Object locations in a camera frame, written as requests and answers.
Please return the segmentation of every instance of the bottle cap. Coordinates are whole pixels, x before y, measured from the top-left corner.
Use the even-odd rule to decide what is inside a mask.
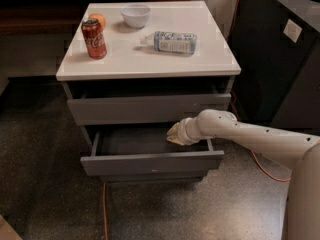
[[[147,44],[147,36],[140,37],[140,44]]]

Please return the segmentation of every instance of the white tabletop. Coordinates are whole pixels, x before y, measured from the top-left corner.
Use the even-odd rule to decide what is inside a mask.
[[[128,3],[90,4],[84,18],[101,13],[106,18],[107,55],[88,56],[80,26],[57,72],[59,81],[237,75],[240,67],[203,1],[150,2],[147,25],[127,26],[120,9]],[[140,44],[140,37],[155,31],[188,32],[198,36],[193,55],[156,52]]]

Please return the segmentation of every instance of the orange cable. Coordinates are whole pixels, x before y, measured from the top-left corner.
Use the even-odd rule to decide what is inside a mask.
[[[237,0],[237,2],[236,2],[236,7],[235,7],[234,12],[233,12],[233,21],[232,21],[232,25],[231,25],[231,28],[230,28],[229,36],[230,36],[230,34],[232,33],[233,28],[234,28],[234,25],[235,25],[235,22],[236,22],[239,2],[240,2],[240,0]]]
[[[103,183],[103,191],[102,191],[102,207],[103,207],[103,225],[104,225],[104,235],[105,235],[105,240],[108,240],[108,227],[107,227],[107,209],[106,209],[106,202],[107,202],[107,197],[106,197],[106,183]]]
[[[287,182],[287,181],[290,181],[290,180],[291,180],[291,177],[285,178],[285,179],[279,179],[279,178],[276,178],[276,177],[272,176],[272,175],[271,175],[270,173],[268,173],[268,172],[262,167],[262,165],[259,163],[259,160],[258,160],[258,158],[256,157],[256,154],[255,154],[252,150],[250,150],[250,151],[251,151],[251,154],[252,154],[252,156],[253,156],[256,164],[257,164],[257,165],[259,166],[259,168],[260,168],[265,174],[267,174],[271,179],[273,179],[273,180],[275,180],[275,181],[279,181],[279,182]]]
[[[237,120],[238,120],[239,122],[241,122],[240,115],[239,115],[239,113],[238,113],[238,111],[237,111],[236,107],[234,106],[234,104],[233,104],[232,102],[230,102],[230,106],[231,106],[231,108],[232,108],[232,112],[233,112],[233,113],[234,113],[234,115],[236,116]]]
[[[230,91],[232,97],[233,97],[233,104],[236,104],[237,101],[237,95],[235,94],[235,92],[233,90]]]

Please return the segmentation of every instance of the plastic bottle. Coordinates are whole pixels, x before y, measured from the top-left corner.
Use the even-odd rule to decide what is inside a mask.
[[[180,52],[193,54],[196,49],[197,35],[192,33],[173,33],[156,31],[140,38],[141,44],[153,45],[155,51]]]

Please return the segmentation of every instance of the drawer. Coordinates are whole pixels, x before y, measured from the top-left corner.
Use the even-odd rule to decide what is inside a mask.
[[[226,93],[229,77],[170,77],[68,81],[73,99]]]
[[[70,99],[77,125],[174,122],[204,109],[226,110],[230,94],[160,95]]]
[[[107,182],[195,179],[217,169],[223,151],[210,140],[179,146],[166,140],[173,123],[108,125],[95,136],[91,156],[81,163],[89,176]]]

